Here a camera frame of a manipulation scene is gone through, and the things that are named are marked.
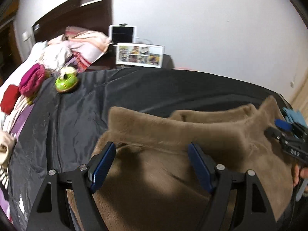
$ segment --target picture frame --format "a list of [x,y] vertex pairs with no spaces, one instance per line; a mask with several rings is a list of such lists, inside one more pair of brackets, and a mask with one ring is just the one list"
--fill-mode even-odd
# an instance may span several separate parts
[[161,68],[164,46],[137,43],[118,43],[116,64]]

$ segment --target blanket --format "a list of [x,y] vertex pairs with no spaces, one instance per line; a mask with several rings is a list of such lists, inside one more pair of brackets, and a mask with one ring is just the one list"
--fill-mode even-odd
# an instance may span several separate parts
[[48,42],[49,46],[62,46],[69,49],[61,63],[74,65],[78,72],[84,72],[93,62],[99,59],[108,49],[110,38],[105,34],[85,28],[70,26],[65,34]]
[[67,42],[59,41],[58,44],[50,44],[49,42],[39,58],[39,63],[44,65],[46,69],[59,71],[72,55]]
[[[264,130],[283,119],[273,97],[221,112],[175,111],[169,119],[113,107],[108,131],[93,155],[116,143],[116,158],[94,200],[110,231],[195,230],[210,195],[204,191],[187,156],[190,142],[200,145],[216,163],[258,175],[276,220],[292,195],[294,159],[281,151]],[[72,191],[69,203],[80,223]],[[232,215],[231,199],[226,218]]]

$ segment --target finger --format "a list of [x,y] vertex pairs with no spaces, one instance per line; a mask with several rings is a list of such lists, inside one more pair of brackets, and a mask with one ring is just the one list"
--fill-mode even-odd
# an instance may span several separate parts
[[308,178],[308,167],[305,167],[301,170],[300,176],[304,179]]
[[296,164],[295,167],[294,167],[294,172],[293,172],[293,186],[294,187],[299,182],[298,174],[299,174],[299,166]]

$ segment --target beige cloth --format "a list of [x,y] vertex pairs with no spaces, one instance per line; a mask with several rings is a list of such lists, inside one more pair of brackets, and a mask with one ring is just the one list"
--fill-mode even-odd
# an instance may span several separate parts
[[9,133],[0,130],[0,165],[7,168],[16,139]]
[[[292,195],[291,162],[264,130],[282,119],[273,97],[257,110],[253,105],[222,112],[175,111],[170,119],[113,107],[107,141],[116,143],[116,158],[104,185],[94,194],[110,231],[195,230],[209,195],[200,187],[187,157],[190,142],[200,145],[216,163],[237,172],[253,169],[269,198],[276,220]],[[71,191],[68,198],[76,205]],[[232,215],[232,203],[227,218]]]
[[11,114],[6,117],[4,121],[3,129],[2,129],[3,131],[6,131],[8,133],[11,132],[15,122],[18,119],[18,116],[27,107],[27,105],[28,105],[27,97],[25,97],[24,95],[21,95],[17,99],[17,102],[15,103],[14,109],[12,110]]

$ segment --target black clamp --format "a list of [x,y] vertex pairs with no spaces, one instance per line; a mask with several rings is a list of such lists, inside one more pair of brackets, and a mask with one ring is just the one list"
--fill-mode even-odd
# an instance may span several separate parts
[[[305,131],[299,131],[298,135],[305,136]],[[282,151],[308,165],[308,144],[304,139],[287,136],[277,128],[269,127],[264,131],[265,136],[275,138],[279,141]]]
[[27,231],[75,230],[67,189],[74,191],[78,213],[85,231],[108,231],[93,199],[107,176],[116,155],[114,143],[108,142],[99,155],[77,169],[58,173],[52,169],[46,175],[32,206]]
[[201,186],[212,194],[197,230],[220,230],[233,189],[237,189],[237,197],[229,230],[277,230],[272,208],[253,170],[245,174],[229,171],[193,143],[188,147],[188,157]]
[[297,122],[293,122],[292,123],[292,132],[299,139],[302,139],[304,142],[307,143],[307,141],[308,141],[308,128],[306,128],[305,126],[303,126],[303,125],[301,125]]
[[[67,189],[74,191],[78,213],[85,231],[108,231],[93,199],[106,178],[116,154],[113,143],[76,170],[46,175],[32,206],[27,231],[75,231]],[[275,231],[276,222],[268,198],[253,170],[231,172],[216,164],[195,144],[188,147],[188,157],[201,186],[212,194],[197,231],[219,231],[228,206],[230,191],[237,189],[236,205],[230,230]]]

